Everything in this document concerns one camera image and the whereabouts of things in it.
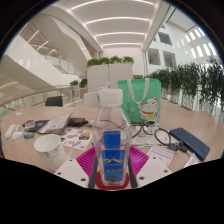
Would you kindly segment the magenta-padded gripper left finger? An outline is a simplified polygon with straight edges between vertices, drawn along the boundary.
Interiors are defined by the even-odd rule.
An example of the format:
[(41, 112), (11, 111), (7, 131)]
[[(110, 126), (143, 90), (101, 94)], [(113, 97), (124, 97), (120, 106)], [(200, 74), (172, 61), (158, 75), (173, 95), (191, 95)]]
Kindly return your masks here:
[(76, 159), (67, 159), (55, 174), (84, 188), (93, 189), (97, 176), (95, 148), (88, 149)]

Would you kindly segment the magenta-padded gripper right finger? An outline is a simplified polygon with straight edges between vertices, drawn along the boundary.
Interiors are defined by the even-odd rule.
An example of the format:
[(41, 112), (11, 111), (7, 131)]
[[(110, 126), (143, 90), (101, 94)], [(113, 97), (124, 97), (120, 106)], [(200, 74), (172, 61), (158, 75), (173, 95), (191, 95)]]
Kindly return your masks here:
[(146, 186), (172, 173), (159, 158), (149, 157), (134, 147), (130, 148), (128, 166), (132, 188)]

